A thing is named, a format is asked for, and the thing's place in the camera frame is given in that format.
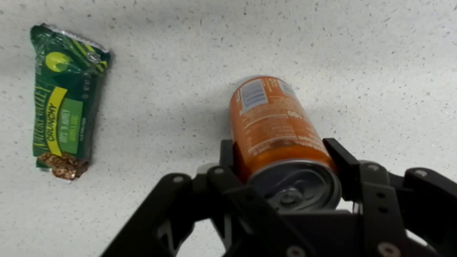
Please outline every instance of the can lid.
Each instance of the can lid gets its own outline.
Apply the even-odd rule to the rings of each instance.
[[[248,180],[278,212],[335,209],[341,186],[322,165],[302,160],[276,162]]]

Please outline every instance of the green snack bar wrapper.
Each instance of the green snack bar wrapper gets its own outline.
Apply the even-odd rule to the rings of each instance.
[[[29,30],[35,50],[32,156],[36,167],[72,180],[91,156],[99,89],[111,55],[51,26]]]

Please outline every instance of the white countertop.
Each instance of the white countertop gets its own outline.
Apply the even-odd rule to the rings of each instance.
[[[36,23],[111,49],[94,163],[65,183],[31,157]],[[322,137],[396,175],[457,180],[451,2],[78,0],[0,3],[0,253],[98,256],[158,179],[216,162],[235,82],[284,79]],[[208,223],[179,256],[219,256]]]

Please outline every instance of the soda can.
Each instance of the soda can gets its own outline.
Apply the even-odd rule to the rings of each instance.
[[[258,76],[229,100],[236,177],[279,212],[335,209],[335,167],[292,89]]]

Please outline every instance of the table surface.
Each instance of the table surface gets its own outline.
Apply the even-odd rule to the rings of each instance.
[[[72,183],[31,156],[38,23],[115,55],[94,163]],[[2,0],[0,25],[2,256],[98,256],[161,176],[216,162],[231,92],[252,75],[292,85],[319,135],[358,159],[457,180],[452,2]],[[221,253],[199,223],[179,256]]]

